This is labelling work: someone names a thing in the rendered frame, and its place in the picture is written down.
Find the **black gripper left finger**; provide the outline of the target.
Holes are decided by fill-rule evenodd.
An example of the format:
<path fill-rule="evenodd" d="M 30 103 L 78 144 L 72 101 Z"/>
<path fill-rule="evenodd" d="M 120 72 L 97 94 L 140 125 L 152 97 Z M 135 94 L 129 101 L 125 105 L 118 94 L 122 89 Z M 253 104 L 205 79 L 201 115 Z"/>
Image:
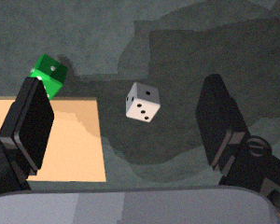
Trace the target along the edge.
<path fill-rule="evenodd" d="M 27 77 L 0 128 L 0 194 L 31 189 L 27 179 L 41 170 L 53 121 L 42 80 Z"/>

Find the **green die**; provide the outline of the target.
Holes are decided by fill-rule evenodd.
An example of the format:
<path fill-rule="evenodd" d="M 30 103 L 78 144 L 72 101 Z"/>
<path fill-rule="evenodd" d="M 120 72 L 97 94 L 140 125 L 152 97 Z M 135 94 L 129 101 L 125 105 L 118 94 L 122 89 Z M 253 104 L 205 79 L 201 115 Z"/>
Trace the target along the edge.
<path fill-rule="evenodd" d="M 46 54 L 42 54 L 28 77 L 42 80 L 49 100 L 55 96 L 64 84 L 68 68 Z"/>

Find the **tan mat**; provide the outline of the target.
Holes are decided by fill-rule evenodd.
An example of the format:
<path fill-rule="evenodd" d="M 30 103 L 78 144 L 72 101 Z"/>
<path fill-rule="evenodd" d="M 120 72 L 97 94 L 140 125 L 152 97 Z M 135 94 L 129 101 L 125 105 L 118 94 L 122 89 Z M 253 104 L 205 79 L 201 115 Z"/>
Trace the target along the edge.
<path fill-rule="evenodd" d="M 16 97 L 0 96 L 0 128 Z M 41 170 L 27 180 L 105 181 L 97 97 L 53 97 L 54 121 Z"/>

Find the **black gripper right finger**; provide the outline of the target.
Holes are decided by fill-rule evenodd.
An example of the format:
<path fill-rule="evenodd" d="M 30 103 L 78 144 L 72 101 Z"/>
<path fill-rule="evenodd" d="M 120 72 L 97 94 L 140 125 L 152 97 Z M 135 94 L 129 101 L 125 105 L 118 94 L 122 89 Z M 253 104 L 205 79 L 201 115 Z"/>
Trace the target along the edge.
<path fill-rule="evenodd" d="M 250 135 L 221 75 L 204 79 L 195 115 L 208 164 L 223 175 L 219 185 L 261 193 L 280 213 L 280 160 L 265 139 Z"/>

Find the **white die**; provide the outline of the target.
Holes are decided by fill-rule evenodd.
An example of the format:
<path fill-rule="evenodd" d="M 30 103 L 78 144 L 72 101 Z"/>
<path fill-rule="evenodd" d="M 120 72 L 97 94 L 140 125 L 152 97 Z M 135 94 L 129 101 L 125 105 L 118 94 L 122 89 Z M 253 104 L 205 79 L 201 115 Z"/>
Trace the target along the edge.
<path fill-rule="evenodd" d="M 126 98 L 126 116 L 150 122 L 161 107 L 159 90 L 135 82 Z"/>

